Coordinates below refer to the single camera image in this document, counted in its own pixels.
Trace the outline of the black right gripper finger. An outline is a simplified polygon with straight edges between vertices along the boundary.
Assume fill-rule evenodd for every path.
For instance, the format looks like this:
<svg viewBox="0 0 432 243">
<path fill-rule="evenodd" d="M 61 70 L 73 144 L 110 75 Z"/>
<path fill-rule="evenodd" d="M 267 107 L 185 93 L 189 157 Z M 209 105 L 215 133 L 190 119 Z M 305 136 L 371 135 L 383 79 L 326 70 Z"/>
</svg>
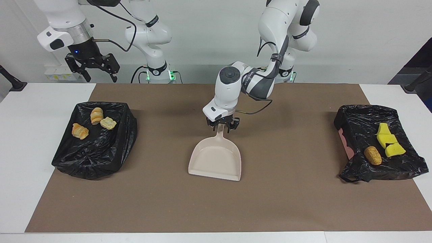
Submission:
<svg viewBox="0 0 432 243">
<path fill-rule="evenodd" d="M 117 74 L 120 70 L 120 65 L 114 57 L 114 54 L 108 53 L 107 55 L 100 56 L 97 58 L 97 64 L 100 70 L 105 71 L 110 75 L 113 83 L 117 82 Z"/>
<path fill-rule="evenodd" d="M 71 53 L 68 53 L 66 55 L 65 61 L 73 73 L 78 73 L 78 74 L 82 75 L 84 77 L 85 81 L 88 83 L 91 81 L 91 76 L 88 74 L 88 71 L 85 69 L 85 65 L 79 66 L 77 64 L 77 60 L 75 59 L 75 57 Z"/>
</svg>

